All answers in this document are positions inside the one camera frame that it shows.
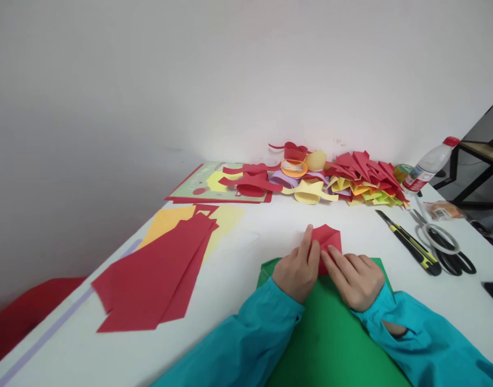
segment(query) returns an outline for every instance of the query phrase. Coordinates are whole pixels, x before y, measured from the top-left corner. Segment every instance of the person's left hand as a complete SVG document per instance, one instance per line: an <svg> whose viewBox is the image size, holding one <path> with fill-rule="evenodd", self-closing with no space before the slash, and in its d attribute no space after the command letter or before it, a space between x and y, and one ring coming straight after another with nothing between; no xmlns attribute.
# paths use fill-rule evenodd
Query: person's left hand
<svg viewBox="0 0 493 387"><path fill-rule="evenodd" d="M312 225L309 225L300 246L277 263L272 276L277 286L300 304L303 304L318 278L320 244L317 240L311 243L311 235Z"/></svg>

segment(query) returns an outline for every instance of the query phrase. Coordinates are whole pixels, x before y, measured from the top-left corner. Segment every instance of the teal jacket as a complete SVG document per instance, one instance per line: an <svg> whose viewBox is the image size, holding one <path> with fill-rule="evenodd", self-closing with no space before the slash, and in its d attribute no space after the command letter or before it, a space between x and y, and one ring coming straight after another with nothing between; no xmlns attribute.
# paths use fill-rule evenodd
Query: teal jacket
<svg viewBox="0 0 493 387"><path fill-rule="evenodd" d="M152 386L264 386L303 312L270 278ZM368 310L353 313L414 386L493 386L493 364L407 293L384 285ZM383 319L409 330L395 339Z"/></svg>

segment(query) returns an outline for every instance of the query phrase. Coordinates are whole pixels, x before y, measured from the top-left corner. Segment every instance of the red bottle cap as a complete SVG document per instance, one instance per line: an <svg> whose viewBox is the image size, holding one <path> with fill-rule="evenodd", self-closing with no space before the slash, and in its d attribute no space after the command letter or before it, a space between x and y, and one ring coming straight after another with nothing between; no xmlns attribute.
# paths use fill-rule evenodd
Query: red bottle cap
<svg viewBox="0 0 493 387"><path fill-rule="evenodd" d="M455 147L460 143L460 139L457 139L456 137L449 136L444 140L445 145L449 145L452 147Z"/></svg>

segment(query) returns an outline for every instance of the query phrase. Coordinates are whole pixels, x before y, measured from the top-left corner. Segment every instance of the green paper sheet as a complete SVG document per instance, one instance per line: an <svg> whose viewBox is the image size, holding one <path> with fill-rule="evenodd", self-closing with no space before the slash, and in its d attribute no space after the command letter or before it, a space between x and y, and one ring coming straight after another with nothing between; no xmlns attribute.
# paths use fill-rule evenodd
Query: green paper sheet
<svg viewBox="0 0 493 387"><path fill-rule="evenodd" d="M382 269L381 259L372 258ZM260 287L280 258L261 266ZM343 303L328 276L305 301L302 321L270 376L267 387L393 387L411 384L400 368L368 335Z"/></svg>

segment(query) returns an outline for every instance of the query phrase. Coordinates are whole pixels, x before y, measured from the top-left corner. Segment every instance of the cuff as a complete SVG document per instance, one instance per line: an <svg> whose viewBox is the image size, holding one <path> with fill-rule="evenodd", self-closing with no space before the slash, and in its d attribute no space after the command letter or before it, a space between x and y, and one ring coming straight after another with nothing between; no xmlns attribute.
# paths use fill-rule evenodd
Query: cuff
<svg viewBox="0 0 493 387"><path fill-rule="evenodd" d="M300 316L305 311L305 307L284 293L275 281L273 281L272 277L268 278L268 281L266 281L264 286L268 288L268 291L277 299L278 302L283 303L291 312L294 312Z"/></svg>

